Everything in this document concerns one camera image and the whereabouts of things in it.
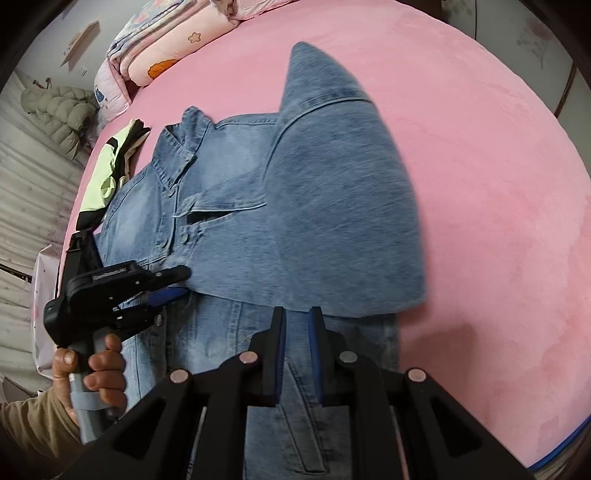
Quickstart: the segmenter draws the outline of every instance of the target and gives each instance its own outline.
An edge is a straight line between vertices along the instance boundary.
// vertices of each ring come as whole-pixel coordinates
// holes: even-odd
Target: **silver rivet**
[[[420,368],[411,368],[408,371],[408,377],[413,382],[424,382],[427,379],[427,374]]]
[[[242,352],[238,358],[243,364],[253,364],[258,360],[258,355],[256,352],[247,350],[246,352]]]
[[[170,374],[172,383],[183,383],[189,378],[189,373],[186,370],[175,370]]]
[[[344,364],[354,364],[359,357],[351,350],[345,350],[339,354],[339,360]]]

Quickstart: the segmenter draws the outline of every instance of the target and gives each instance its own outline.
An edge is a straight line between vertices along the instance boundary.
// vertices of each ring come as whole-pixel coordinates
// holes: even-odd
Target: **white curtain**
[[[0,264],[31,275],[47,245],[61,249],[83,169],[63,157],[21,108],[12,74],[0,93]],[[45,387],[31,350],[30,285],[0,271],[0,374]]]

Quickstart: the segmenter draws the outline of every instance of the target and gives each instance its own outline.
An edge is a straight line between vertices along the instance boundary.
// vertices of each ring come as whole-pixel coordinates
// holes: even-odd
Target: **white bag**
[[[43,326],[43,311],[48,301],[56,297],[57,273],[60,268],[60,253],[53,245],[45,247],[33,268],[33,302],[31,303],[31,329],[33,333],[33,359],[37,372],[53,380],[51,364],[55,344]]]

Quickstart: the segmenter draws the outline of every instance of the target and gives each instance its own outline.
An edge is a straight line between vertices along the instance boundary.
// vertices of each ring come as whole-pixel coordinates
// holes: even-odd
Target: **olive green sleeve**
[[[0,404],[0,452],[22,478],[60,475],[84,449],[52,388],[37,398]]]

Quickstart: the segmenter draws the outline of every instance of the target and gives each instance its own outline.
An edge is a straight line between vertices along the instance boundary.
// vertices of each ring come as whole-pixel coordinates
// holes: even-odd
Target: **finger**
[[[123,345],[121,344],[121,340],[119,340],[118,336],[116,336],[114,333],[110,333],[105,337],[105,348],[108,350],[113,350],[117,353],[121,353]]]
[[[70,400],[70,380],[68,375],[76,371],[78,358],[75,352],[59,348],[53,355],[53,390],[65,408],[72,408]]]
[[[100,388],[111,388],[113,390],[125,390],[127,382],[123,374],[116,370],[94,372],[84,377],[84,385],[92,391]]]
[[[113,407],[118,408],[121,413],[127,408],[127,397],[121,390],[113,388],[101,388],[99,390],[100,399]]]
[[[114,350],[104,350],[99,353],[95,353],[88,359],[88,365],[95,372],[101,372],[104,370],[125,370],[125,359],[120,353]]]

